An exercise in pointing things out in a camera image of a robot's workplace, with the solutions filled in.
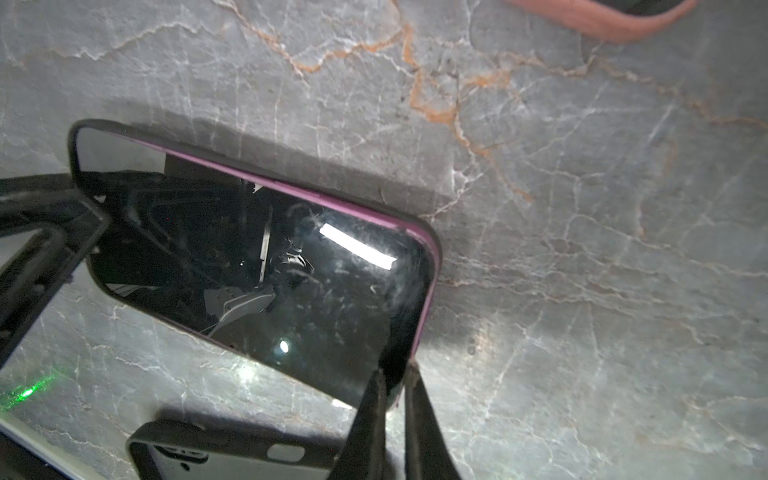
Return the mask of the pink phone case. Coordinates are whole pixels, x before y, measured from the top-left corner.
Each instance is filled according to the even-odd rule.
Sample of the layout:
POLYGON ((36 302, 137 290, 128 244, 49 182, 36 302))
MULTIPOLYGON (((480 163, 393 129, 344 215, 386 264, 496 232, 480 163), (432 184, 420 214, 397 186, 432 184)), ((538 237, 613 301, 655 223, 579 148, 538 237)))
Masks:
POLYGON ((511 1, 579 33, 613 43, 656 34, 690 13, 697 1, 511 1))

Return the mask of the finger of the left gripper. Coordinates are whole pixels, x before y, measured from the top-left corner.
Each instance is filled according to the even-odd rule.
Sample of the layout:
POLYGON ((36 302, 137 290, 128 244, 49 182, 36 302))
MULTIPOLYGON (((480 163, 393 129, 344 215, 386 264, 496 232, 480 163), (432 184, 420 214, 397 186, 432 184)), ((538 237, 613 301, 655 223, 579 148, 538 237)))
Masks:
POLYGON ((1 181, 1 238, 16 243, 1 266, 2 363, 110 223, 67 174, 1 181))

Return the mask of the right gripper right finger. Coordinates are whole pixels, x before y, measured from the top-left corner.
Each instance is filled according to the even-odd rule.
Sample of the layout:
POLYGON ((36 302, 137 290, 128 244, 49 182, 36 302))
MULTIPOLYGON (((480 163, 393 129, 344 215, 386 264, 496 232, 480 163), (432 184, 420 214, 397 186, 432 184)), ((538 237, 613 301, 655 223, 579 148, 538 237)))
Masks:
POLYGON ((404 390, 406 478, 459 480, 416 362, 406 367, 404 390))

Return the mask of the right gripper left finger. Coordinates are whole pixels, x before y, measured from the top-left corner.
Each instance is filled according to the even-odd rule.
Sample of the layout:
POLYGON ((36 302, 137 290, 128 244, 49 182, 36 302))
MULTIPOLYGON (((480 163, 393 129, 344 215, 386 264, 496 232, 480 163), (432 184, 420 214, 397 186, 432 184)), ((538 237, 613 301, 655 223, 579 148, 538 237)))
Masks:
POLYGON ((328 480, 383 478, 386 411, 386 379, 379 369, 370 377, 344 448, 328 480))

